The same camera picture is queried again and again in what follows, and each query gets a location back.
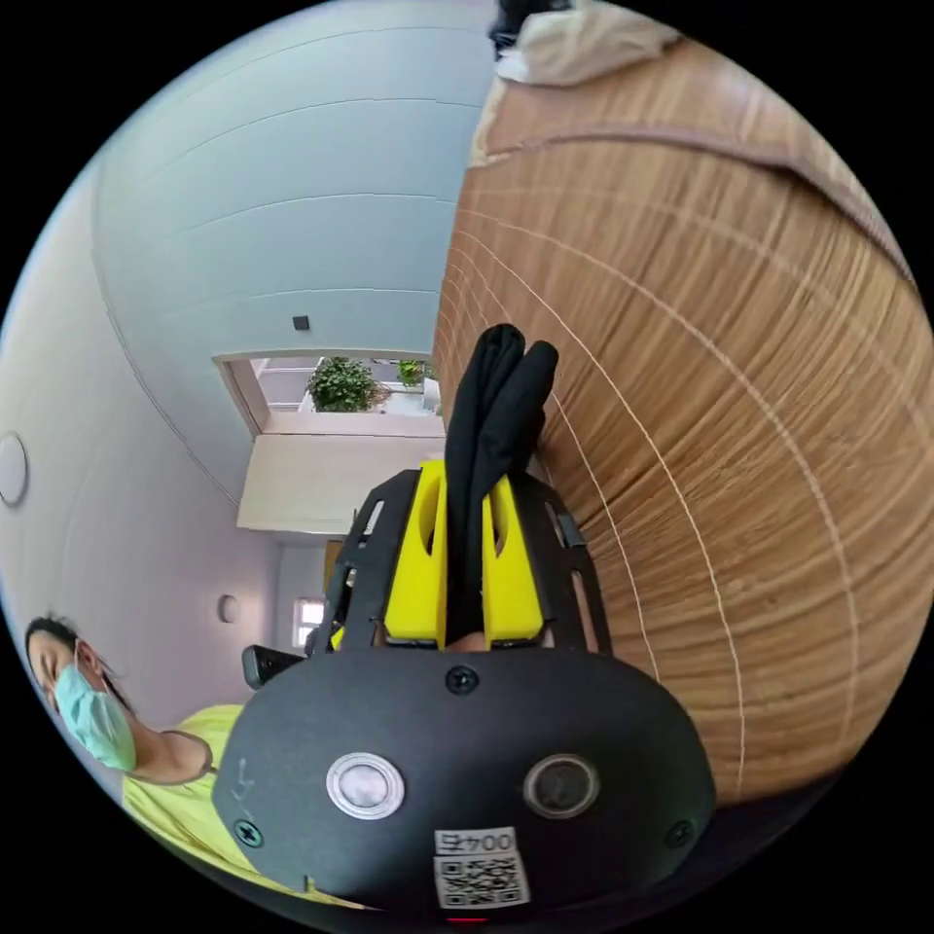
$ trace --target qr code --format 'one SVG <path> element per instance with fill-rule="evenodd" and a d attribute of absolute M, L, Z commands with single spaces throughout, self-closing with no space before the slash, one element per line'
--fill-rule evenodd
<path fill-rule="evenodd" d="M 437 857 L 435 881 L 442 908 L 507 908 L 529 900 L 517 853 Z"/>

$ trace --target screw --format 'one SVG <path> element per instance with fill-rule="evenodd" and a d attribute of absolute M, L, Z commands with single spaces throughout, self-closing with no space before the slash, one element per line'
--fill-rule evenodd
<path fill-rule="evenodd" d="M 256 849 L 263 845 L 263 835 L 248 820 L 238 820 L 233 826 L 233 833 L 244 846 Z"/>
<path fill-rule="evenodd" d="M 669 849 L 677 849 L 684 846 L 694 837 L 694 824 L 690 820 L 679 820 L 665 834 L 665 846 Z"/>
<path fill-rule="evenodd" d="M 448 672 L 445 684 L 452 694 L 463 696 L 470 694 L 480 684 L 480 677 L 473 668 L 456 665 Z"/>

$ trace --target yellow bracket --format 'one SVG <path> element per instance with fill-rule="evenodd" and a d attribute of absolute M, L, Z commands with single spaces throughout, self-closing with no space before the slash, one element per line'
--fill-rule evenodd
<path fill-rule="evenodd" d="M 448 609 L 448 483 L 445 462 L 428 460 L 399 550 L 386 607 L 386 635 L 445 645 Z"/>
<path fill-rule="evenodd" d="M 486 648 L 494 642 L 535 639 L 544 623 L 535 576 L 508 478 L 483 503 L 483 610 Z M 448 484 L 445 462 L 429 460 L 421 473 L 403 535 L 385 628 L 391 639 L 434 642 L 444 648 L 448 608 Z M 331 638 L 337 650 L 343 628 Z"/>
<path fill-rule="evenodd" d="M 544 619 L 507 477 L 484 500 L 484 632 L 493 642 L 537 638 Z"/>

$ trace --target potted plant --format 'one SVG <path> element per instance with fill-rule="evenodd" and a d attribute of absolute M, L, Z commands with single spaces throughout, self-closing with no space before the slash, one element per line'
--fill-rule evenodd
<path fill-rule="evenodd" d="M 349 357 L 329 357 L 308 381 L 317 412 L 368 412 L 377 401 L 379 385 L 370 368 Z"/>
<path fill-rule="evenodd" d="M 420 360 L 400 360 L 396 364 L 396 373 L 407 389 L 414 389 L 424 379 L 425 366 Z"/>

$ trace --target surgical mask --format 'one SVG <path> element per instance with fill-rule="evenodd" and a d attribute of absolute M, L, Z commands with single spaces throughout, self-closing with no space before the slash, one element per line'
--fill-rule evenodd
<path fill-rule="evenodd" d="M 136 744 L 120 702 L 95 691 L 75 663 L 55 682 L 55 702 L 68 732 L 100 763 L 131 772 L 136 767 Z"/>

